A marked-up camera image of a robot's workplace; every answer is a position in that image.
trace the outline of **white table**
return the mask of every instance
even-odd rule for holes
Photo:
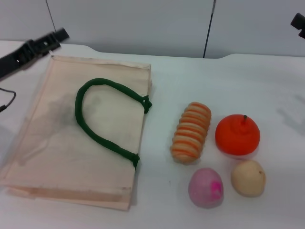
[[[0,42],[3,56],[21,42]],[[56,54],[152,64],[153,107],[146,116],[141,166],[129,212],[0,192],[1,229],[300,229],[305,227],[305,58],[234,54],[222,59],[193,59],[100,53],[81,45],[63,45]],[[48,57],[27,71],[0,82],[17,92],[0,114],[0,156],[17,134]],[[0,105],[10,94],[0,92]],[[189,102],[206,104],[212,122],[197,165],[174,163],[169,152],[179,117]],[[238,195],[230,183],[237,161],[219,152],[215,128],[224,116],[246,114],[261,130],[254,157],[265,169],[266,189],[259,198]],[[193,172],[211,167],[224,182],[224,202],[213,209],[189,200]]]

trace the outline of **plastic food toy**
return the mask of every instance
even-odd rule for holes
[[[231,172],[231,182],[235,190],[245,197],[257,197],[264,191],[266,175],[259,163],[243,161]]]
[[[220,121],[216,128],[216,145],[233,156],[252,153],[259,144],[260,131],[256,123],[246,115],[233,114]]]
[[[191,163],[201,156],[210,125],[211,111],[201,103],[188,105],[181,115],[170,148],[173,158],[181,163]]]
[[[189,184],[191,201],[199,207],[213,208],[224,199],[224,186],[221,177],[211,168],[198,169]]]

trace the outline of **striped bread roll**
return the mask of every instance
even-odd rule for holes
[[[211,110],[204,104],[193,102],[181,115],[170,148],[173,158],[191,163],[201,156],[211,120]]]

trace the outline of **fruit stem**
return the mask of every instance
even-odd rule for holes
[[[243,123],[243,124],[245,124],[245,123],[246,123],[246,119],[247,119],[247,116],[246,116],[246,115],[244,115],[244,119],[243,119],[243,121],[242,121],[242,123]]]

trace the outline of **toy orange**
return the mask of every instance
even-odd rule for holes
[[[257,148],[260,136],[258,126],[251,118],[233,114],[217,125],[215,140],[218,148],[225,153],[244,156]]]

